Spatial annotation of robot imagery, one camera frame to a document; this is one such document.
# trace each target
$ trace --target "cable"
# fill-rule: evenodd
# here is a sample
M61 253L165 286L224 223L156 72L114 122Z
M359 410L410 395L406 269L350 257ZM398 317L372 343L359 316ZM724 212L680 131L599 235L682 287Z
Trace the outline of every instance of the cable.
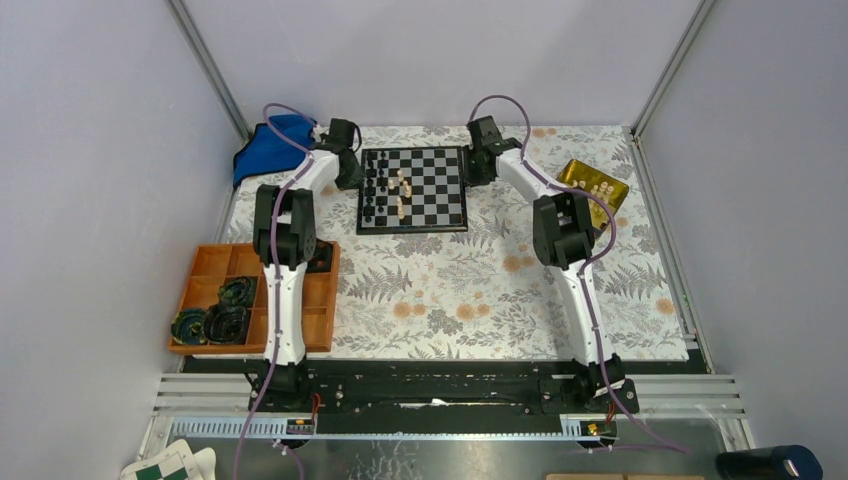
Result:
M618 407L619 411L621 411L621 413L623 413L624 416L626 416L627 419L630 420L630 422L632 422L634 425L639 427L642 431L644 431L646 434L648 434L651 438L653 438L654 440L656 440L656 441L658 441L662 444L662 445L625 445L625 446L622 446L622 447L618 447L617 449L622 449L624 447L638 447L638 448L643 449L643 450L656 449L656 450L672 450L672 451L675 451L675 452L687 453L687 454L692 453L692 451L689 448L687 448L683 445L677 444L677 443L675 443L671 440L665 439L665 438L659 436L658 434L654 433L654 431L651 430L650 427L648 427L648 425L646 425L641 420L637 419L632 413L630 413L629 410L627 410L627 407L624 406L624 404L621 402L621 400L615 394L615 391L613 390L612 385L610 384L609 374L607 373L606 363L603 361L603 359L604 359L604 347L603 347L603 339L601 338L600 324L598 322L597 315L595 314L595 308L592 305L592 297L589 293L589 285L586 282L585 272L586 272L586 269L589 267L589 265L595 263L596 261L603 258L607 253L609 253L610 250L612 250L613 245L615 244L615 239L616 239L616 234L617 234L618 229L615 225L615 219L613 217L612 210L610 210L609 205L605 204L604 202L601 201L600 198L596 197L595 195L592 195L589 192L586 192L586 191L580 190L580 189L575 189L575 188L568 188L568 187L563 186L559 182L553 182L553 183L549 182L546 175L544 175L541 172L539 172L538 170L536 170L527 161L527 158L525 157L524 153L525 153L525 150L527 149L527 143L530 140L530 117L527 115L527 111L524 110L524 107L521 106L521 104L518 103L518 101L515 100L514 98L509 97L507 95L489 95L487 97L484 97L479 102L477 102L477 104L474 106L474 109L471 111L471 117L468 121L471 122L472 120L474 120L474 116L477 114L477 109L480 108L480 105L482 105L483 102L486 102L486 101L494 99L494 98L499 98L499 99L503 99L503 100L507 100L507 101L511 102L513 105L518 107L518 109L521 111L521 115L524 116L524 124L527 128L527 133L524 135L524 142L521 145L521 164L524 166L524 168L526 168L527 171L529 171L534 177L536 177L536 179L538 179L540 182L542 182L548 188L551 188L551 189L559 191L559 192L569 193L569 194L572 194L572 195L581 195L581 196L586 197L590 200L593 200L595 203L597 203L598 205L601 206L601 208L604 210L604 213L606 213L607 218L609 219L609 226L610 226L609 243L607 243L607 246L604 247L603 250L601 250L598 254L589 257L588 259L586 259L585 262L583 262L583 265L577 271L577 276L578 276L578 278L580 278L580 285L583 288L583 296L586 298L586 304L589 307L589 317L592 320L592 330L594 330L594 332L595 332L595 341L596 341L596 344L598 345L598 364L601 368L601 377L604 380L604 385L607 387L607 392L609 393L610 398L615 403L616 407Z
M294 462L297 464L297 471L300 473L300 480L306 480L306 469L303 467L303 460L300 458L294 449L289 448L288 445L281 443L279 440L274 441L274 448L282 447L280 450L283 451L283 455L291 454L292 458L294 458Z
M268 105L265 105L265 108L262 109L262 114L266 117L266 121L268 120L267 115L268 115L268 108L269 107L285 108L287 110L290 110L290 111L306 118L310 122L312 122L312 119L310 119L309 117L306 117L305 115L298 112L297 110L295 110L291 107L288 107L286 105L283 105L281 103L269 103ZM277 194L277 199L274 201L274 208L271 211L271 245L276 245L277 244L277 217L280 216L280 206L283 203L283 196L285 195L286 191L288 191L288 189L292 185L294 185L294 183L296 181L300 180L300 178L303 177L303 175L306 172L308 172L310 168L312 168L312 164L315 162L315 157L312 155L311 151L303 148L301 145L298 145L298 144L292 142L285 135L283 135L282 132L280 132L279 130L277 130L275 128L271 128L271 130L274 133L276 133L280 138L282 138L283 140L288 142L289 144L294 145L294 146L304 150L305 153L306 153L306 166L302 170L300 170L299 172L296 171L297 173L295 173L292 176L292 178L290 178L289 181L285 183L285 185L280 187L280 192ZM271 259L274 263L274 305L276 306L276 305L280 304L280 281L281 281L281 278L280 278L280 257L277 253L276 248L271 248ZM247 435L247 429L248 429L248 427L250 427L250 422L253 420L253 416L256 415L256 410L259 409L259 404L262 403L262 397L265 396L265 392L268 390L268 385L271 384L271 377L273 377L273 375L274 375L274 369L277 367L277 356L280 353L280 335L282 335L282 330L280 330L280 309L274 308L274 353L271 354L271 364L268 367L268 375L265 377L265 381L262 383L262 387L259 389L259 394L256 396L256 399L253 401L253 407L251 407L250 411L247 413L247 419L245 419L244 426L242 427L241 433L239 434L239 441L238 441L238 444L236 445L236 454L235 454L235 458L233 459L233 480L238 480L238 465L239 465L239 460L241 459L241 448L242 448L242 445L244 444L245 435ZM301 470L301 477L300 478L301 479L304 478L303 477L303 470Z
M286 143L288 143L292 147L294 147L294 148L296 148L296 149L300 150L301 152L308 155L309 154L308 148L304 147L303 145L301 145L301 144L295 142L294 140L290 139L289 137L285 136L283 134L283 132L277 130L277 127L275 127L274 124L271 123L271 116L268 115L268 110L270 110L271 107L285 108L286 110L288 110L290 112L296 113L296 114L300 115L301 117L305 118L306 121L311 123L313 127L315 125L317 125L317 122L315 120L312 120L311 118L307 117L306 115L300 113L299 111L289 107L288 105L283 105L282 103L269 103L268 105L265 105L265 107L262 108L262 118L265 119L265 123L268 125L268 128L270 128L272 132L274 132L278 137L282 138Z
M524 116L524 125L527 127L527 132L524 134L524 141L521 142L521 161L523 162L524 161L524 153L527 151L527 144L530 142L530 117L527 115L527 110L524 110L524 107L520 103L518 103L518 100L516 100L512 97L509 97L507 95L500 95L500 94L489 95L487 97L483 97L483 98L480 99L479 102L477 102L477 105L474 105L474 108L471 109L471 116L468 117L468 123L471 123L471 121L474 120L474 117L477 115L477 109L480 108L480 105L483 105L484 103L488 102L489 100L492 100L492 99L495 99L495 98L499 98L501 100L506 100L508 102L512 102L512 104L515 105L516 107L518 107L518 109L521 111L521 115Z
M360 148L362 148L362 131L359 130L359 125L355 123L353 124L353 128L356 129L356 137L359 139L359 143L356 145L356 149L353 150L353 153L356 153L359 151Z

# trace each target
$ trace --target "floral tablecloth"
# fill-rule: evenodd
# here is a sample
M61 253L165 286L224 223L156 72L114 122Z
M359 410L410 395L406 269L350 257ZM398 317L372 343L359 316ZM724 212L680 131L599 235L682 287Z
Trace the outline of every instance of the floral tablecloth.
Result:
M523 137L521 128L502 130ZM469 142L464 127L363 127L362 135L364 148ZM616 248L595 264L603 321L625 360L687 359L622 128L541 127L530 138L528 154L551 175L576 158L630 185L616 216ZM244 180L225 242L252 241L256 189L289 173ZM342 247L332 351L320 356L572 358L559 293L533 253L530 205L502 181L466 192L468 232L377 236L355 233L355 191L320 193L318 237Z

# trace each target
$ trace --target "black tape roll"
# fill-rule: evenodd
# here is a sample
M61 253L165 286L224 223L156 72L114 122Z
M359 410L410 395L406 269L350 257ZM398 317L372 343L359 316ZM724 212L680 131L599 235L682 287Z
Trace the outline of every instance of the black tape roll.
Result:
M206 345L207 339L203 331L206 310L202 308L187 308L174 317L171 322L171 336L180 345Z
M218 300L224 305L250 308L256 297L256 279L237 277L218 289Z
M244 307L220 303L212 305L203 320L203 333L209 343L243 345L247 339L250 313Z

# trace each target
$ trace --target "white wall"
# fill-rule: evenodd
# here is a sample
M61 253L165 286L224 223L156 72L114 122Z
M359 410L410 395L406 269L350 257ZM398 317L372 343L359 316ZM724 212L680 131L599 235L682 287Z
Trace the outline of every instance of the white wall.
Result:
M644 135L760 444L848 471L848 2L721 2Z
M362 125L631 124L698 0L187 2L245 117L269 101ZM487 106L517 123L509 104Z
M134 460L236 148L164 2L0 1L0 478Z

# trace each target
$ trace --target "chessboard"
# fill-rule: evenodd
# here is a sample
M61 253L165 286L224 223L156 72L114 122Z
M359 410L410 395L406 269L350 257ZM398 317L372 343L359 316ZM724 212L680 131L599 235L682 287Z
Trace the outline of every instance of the chessboard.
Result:
M461 157L462 147L363 150L357 235L467 231Z

